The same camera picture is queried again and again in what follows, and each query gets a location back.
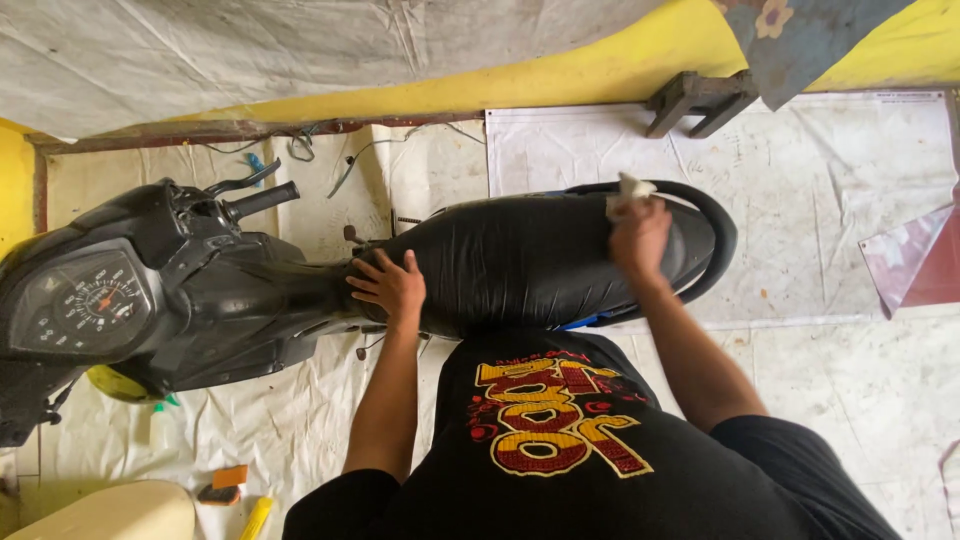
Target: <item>orange sponge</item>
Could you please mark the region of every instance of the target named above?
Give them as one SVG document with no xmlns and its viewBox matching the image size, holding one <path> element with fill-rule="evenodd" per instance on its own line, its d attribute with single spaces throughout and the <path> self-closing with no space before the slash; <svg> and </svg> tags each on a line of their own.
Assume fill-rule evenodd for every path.
<svg viewBox="0 0 960 540">
<path fill-rule="evenodd" d="M 247 466 L 237 465 L 231 469 L 221 469 L 213 473 L 213 489 L 240 485 L 247 481 Z"/>
</svg>

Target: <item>yellow wall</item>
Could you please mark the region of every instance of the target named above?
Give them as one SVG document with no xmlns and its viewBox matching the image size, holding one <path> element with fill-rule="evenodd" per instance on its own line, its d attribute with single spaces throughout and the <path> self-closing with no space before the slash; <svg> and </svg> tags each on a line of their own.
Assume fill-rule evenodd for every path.
<svg viewBox="0 0 960 540">
<path fill-rule="evenodd" d="M 0 256 L 34 233 L 34 147 L 0 126 Z"/>
<path fill-rule="evenodd" d="M 960 4 L 917 0 L 861 41 L 810 90 L 960 82 Z M 747 67 L 709 0 L 673 0 L 580 49 L 409 85 L 232 107 L 178 119 L 314 119 L 635 101 L 683 70 Z"/>
</svg>

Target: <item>hand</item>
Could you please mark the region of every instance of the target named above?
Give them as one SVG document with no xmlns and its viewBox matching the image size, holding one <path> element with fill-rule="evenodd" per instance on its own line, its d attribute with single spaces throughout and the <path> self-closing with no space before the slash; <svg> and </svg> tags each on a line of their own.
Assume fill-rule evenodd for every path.
<svg viewBox="0 0 960 540">
<path fill-rule="evenodd" d="M 613 263 L 634 289 L 660 286 L 660 260 L 670 233 L 672 217 L 660 197 L 646 197 L 616 209 L 620 221 L 613 226 L 610 251 Z"/>
<path fill-rule="evenodd" d="M 403 264 L 406 270 L 395 265 L 387 254 L 380 248 L 373 250 L 376 261 L 383 271 L 355 258 L 353 265 L 363 272 L 370 281 L 360 280 L 353 276 L 347 277 L 347 283 L 361 291 L 354 291 L 353 298 L 370 302 L 383 307 L 387 311 L 387 325 L 396 325 L 401 321 L 416 322 L 420 326 L 420 308 L 426 298 L 426 284 L 423 274 L 417 267 L 417 258 L 413 250 L 403 254 Z"/>
</svg>

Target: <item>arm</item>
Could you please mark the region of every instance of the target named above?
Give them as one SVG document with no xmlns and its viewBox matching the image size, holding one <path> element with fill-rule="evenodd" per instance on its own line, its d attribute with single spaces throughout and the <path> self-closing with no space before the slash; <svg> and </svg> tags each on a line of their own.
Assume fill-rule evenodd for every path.
<svg viewBox="0 0 960 540">
<path fill-rule="evenodd" d="M 380 305 L 388 316 L 380 358 L 353 416 L 344 473 L 379 469 L 403 482 L 417 434 L 417 347 L 426 287 L 413 251 L 404 254 L 406 270 L 383 250 L 375 254 L 382 272 L 356 258 L 353 264 L 371 281 L 347 278 L 364 291 L 353 298 Z"/>
<path fill-rule="evenodd" d="M 747 378 L 690 317 L 660 273 L 671 222 L 663 200 L 633 201 L 618 214 L 612 257 L 647 317 L 663 373 L 686 420 L 710 432 L 734 416 L 767 416 Z"/>
</svg>

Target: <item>metal bracket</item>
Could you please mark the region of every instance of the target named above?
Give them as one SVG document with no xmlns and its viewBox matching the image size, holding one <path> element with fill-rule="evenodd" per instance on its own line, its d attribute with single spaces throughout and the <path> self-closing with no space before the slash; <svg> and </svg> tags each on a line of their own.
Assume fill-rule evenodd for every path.
<svg viewBox="0 0 960 540">
<path fill-rule="evenodd" d="M 727 78 L 701 77 L 681 71 L 647 100 L 647 110 L 657 113 L 647 128 L 650 138 L 663 138 L 686 114 L 705 118 L 690 130 L 690 138 L 707 138 L 756 101 L 760 93 L 749 69 Z"/>
</svg>

